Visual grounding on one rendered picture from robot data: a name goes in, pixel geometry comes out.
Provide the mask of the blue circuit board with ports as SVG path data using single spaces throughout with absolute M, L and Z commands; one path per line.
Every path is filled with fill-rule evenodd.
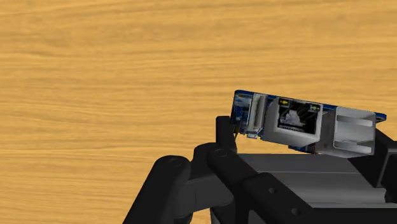
M 236 90 L 231 123 L 237 134 L 311 154 L 373 155 L 383 113 Z

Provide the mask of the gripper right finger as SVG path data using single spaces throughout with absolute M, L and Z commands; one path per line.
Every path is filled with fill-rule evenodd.
M 397 141 L 376 129 L 374 154 L 348 161 L 374 188 L 386 190 L 387 203 L 397 204 Z

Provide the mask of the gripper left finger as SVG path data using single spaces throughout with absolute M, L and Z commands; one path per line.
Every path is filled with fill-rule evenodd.
M 272 174 L 256 172 L 235 148 L 228 117 L 217 117 L 216 146 L 205 159 L 233 195 L 235 224 L 248 224 L 250 211 L 265 224 L 316 224 L 312 207 Z M 182 156 L 157 159 L 122 224 L 190 224 L 193 213 L 178 215 L 176 202 L 191 168 Z

